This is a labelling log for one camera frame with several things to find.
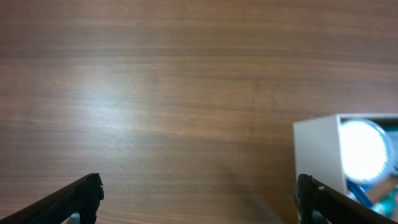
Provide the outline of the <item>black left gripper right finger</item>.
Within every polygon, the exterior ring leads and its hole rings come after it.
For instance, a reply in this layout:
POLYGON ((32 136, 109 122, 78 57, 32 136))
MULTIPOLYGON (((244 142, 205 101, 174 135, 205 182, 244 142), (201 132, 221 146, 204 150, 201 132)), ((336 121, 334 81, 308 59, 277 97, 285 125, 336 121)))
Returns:
POLYGON ((311 175, 300 174, 295 187, 300 224, 397 224, 335 191, 311 175))

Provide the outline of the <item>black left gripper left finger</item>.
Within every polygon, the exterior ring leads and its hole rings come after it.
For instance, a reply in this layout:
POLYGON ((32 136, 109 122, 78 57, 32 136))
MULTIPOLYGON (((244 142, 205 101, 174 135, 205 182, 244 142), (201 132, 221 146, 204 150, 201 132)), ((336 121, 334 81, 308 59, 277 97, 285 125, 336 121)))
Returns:
POLYGON ((1 223, 62 223, 76 213, 74 223, 94 224, 97 219, 96 212, 103 199, 101 177, 98 173, 91 173, 2 218, 1 223))

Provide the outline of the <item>blue mouthwash bottle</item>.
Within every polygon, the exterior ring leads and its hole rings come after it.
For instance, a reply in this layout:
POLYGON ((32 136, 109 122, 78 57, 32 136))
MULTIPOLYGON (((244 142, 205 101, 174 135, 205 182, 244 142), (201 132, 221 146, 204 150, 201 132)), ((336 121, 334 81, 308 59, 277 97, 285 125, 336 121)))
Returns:
POLYGON ((389 136, 389 138, 391 139, 391 142, 394 146, 395 158, 394 158, 392 175, 397 177, 397 173, 398 173, 398 131, 397 131, 397 127, 387 128, 386 133, 389 136))

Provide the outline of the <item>white round jar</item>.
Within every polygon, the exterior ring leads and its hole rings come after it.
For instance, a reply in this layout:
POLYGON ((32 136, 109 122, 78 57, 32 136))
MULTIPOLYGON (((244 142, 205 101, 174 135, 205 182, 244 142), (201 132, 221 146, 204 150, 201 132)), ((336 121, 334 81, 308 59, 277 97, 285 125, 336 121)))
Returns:
POLYGON ((396 150, 388 134, 368 119, 350 119, 339 128, 341 161, 346 178, 376 184, 394 171, 396 150))

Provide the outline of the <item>red green toothpaste tube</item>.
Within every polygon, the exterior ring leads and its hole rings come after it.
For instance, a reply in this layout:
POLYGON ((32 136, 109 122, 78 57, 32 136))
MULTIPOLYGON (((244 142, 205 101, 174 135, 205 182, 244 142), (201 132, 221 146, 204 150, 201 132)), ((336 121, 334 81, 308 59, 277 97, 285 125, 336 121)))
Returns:
POLYGON ((397 209, 397 187, 394 187, 384 198, 375 203, 371 209, 387 218, 391 218, 397 209))

